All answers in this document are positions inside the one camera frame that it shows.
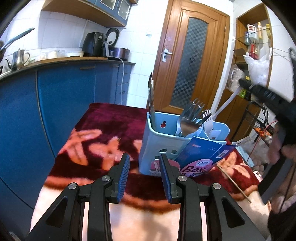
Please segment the right hand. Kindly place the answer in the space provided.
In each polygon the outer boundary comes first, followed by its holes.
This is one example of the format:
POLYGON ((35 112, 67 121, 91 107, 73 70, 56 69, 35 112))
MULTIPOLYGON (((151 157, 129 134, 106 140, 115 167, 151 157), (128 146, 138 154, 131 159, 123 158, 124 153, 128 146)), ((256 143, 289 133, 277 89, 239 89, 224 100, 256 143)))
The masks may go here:
POLYGON ((293 159, 294 164, 280 188, 276 191, 271 200, 271 207, 274 213, 283 213, 295 204, 295 145, 282 146, 280 139, 281 126, 277 123, 274 126, 273 141, 269 147, 268 157, 271 164, 280 159, 282 153, 287 159, 293 159))

